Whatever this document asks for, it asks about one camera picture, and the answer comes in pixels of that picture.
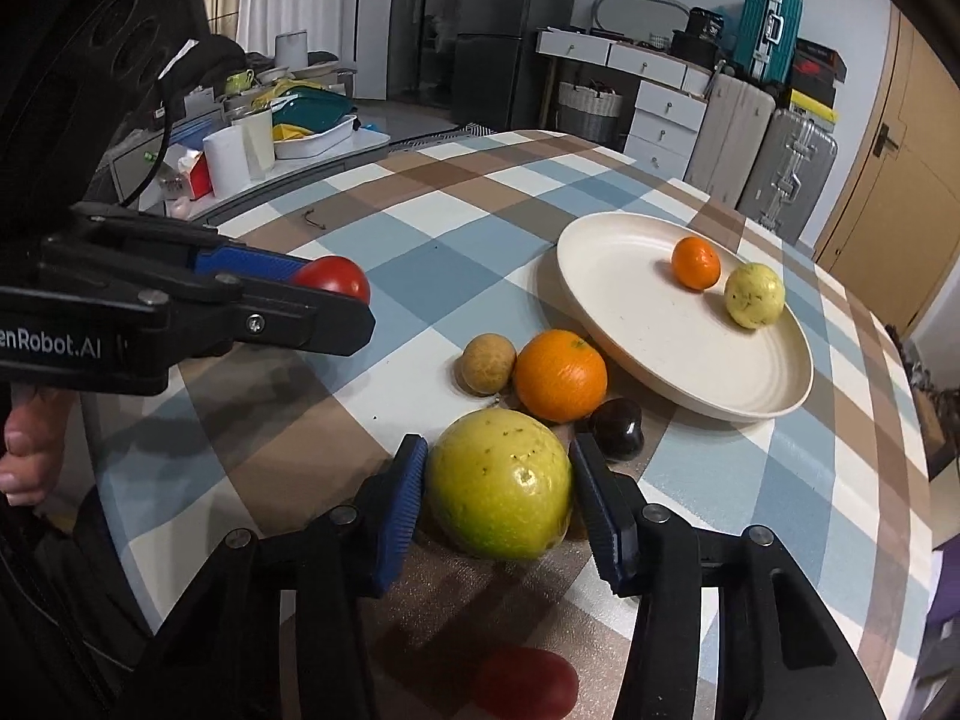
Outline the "person left hand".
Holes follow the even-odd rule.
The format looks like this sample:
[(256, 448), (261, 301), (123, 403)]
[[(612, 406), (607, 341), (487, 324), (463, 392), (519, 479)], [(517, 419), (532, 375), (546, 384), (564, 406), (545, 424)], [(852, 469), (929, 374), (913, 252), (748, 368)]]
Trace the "person left hand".
[(67, 427), (76, 395), (37, 388), (14, 402), (3, 427), (0, 491), (11, 507), (41, 504), (64, 468)]

